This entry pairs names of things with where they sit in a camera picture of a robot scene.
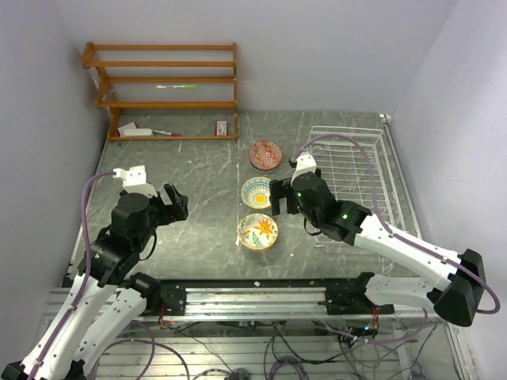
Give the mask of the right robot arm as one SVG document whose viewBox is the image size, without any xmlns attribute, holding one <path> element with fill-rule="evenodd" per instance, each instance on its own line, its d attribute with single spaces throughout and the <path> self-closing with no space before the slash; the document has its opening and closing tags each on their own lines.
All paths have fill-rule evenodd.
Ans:
<svg viewBox="0 0 507 380">
<path fill-rule="evenodd" d="M 315 235 L 378 253 L 416 273 L 414 278 L 372 275 L 365 286 L 349 294 L 349 304 L 356 312 L 398 303 L 429 307 L 449 323 L 471 326 L 486 282 L 479 253 L 473 249 L 457 253 L 398 232 L 370 209 L 336 199 L 315 173 L 294 180 L 271 180 L 269 188 L 273 215 L 280 213 L 280 200 L 286 200 L 288 213 L 301 214 L 304 225 L 312 225 Z"/>
</svg>

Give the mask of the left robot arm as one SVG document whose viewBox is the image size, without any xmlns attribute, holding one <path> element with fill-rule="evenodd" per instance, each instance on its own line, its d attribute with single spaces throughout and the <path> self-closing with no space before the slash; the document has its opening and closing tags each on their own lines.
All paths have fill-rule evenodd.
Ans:
<svg viewBox="0 0 507 380">
<path fill-rule="evenodd" d="M 132 319 L 160 308 L 161 283 L 131 270 L 158 227 L 188 218 L 188 197 L 172 184 L 164 189 L 170 203 L 158 192 L 120 193 L 49 329 L 22 361 L 5 367 L 3 379 L 84 379 Z"/>
</svg>

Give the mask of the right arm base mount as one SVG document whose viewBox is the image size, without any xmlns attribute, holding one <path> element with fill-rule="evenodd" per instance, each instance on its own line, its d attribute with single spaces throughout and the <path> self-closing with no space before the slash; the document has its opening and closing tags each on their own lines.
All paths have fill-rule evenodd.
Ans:
<svg viewBox="0 0 507 380">
<path fill-rule="evenodd" d="M 373 276 L 372 272 L 362 272 L 356 278 L 320 280 L 318 285 L 325 288 L 325 300 L 318 304 L 326 307 L 328 315 L 366 315 L 373 314 L 374 309 L 380 314 L 393 314 L 392 304 L 379 306 L 366 296 L 366 286 Z"/>
</svg>

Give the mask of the orange flower bowl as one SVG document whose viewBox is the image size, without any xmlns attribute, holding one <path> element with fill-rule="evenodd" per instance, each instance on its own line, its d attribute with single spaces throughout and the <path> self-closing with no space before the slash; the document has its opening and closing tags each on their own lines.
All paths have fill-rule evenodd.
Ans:
<svg viewBox="0 0 507 380">
<path fill-rule="evenodd" d="M 251 251 L 270 249 L 278 236 L 278 225 L 273 218 L 265 214 L 250 214 L 238 223 L 237 243 Z"/>
</svg>

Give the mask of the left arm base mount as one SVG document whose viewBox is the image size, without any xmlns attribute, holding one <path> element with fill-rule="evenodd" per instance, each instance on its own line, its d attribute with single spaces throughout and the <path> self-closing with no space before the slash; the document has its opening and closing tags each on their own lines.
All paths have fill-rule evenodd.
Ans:
<svg viewBox="0 0 507 380">
<path fill-rule="evenodd" d="M 187 293 L 183 286 L 164 283 L 161 287 L 160 306 L 162 316 L 183 316 L 185 314 Z"/>
</svg>

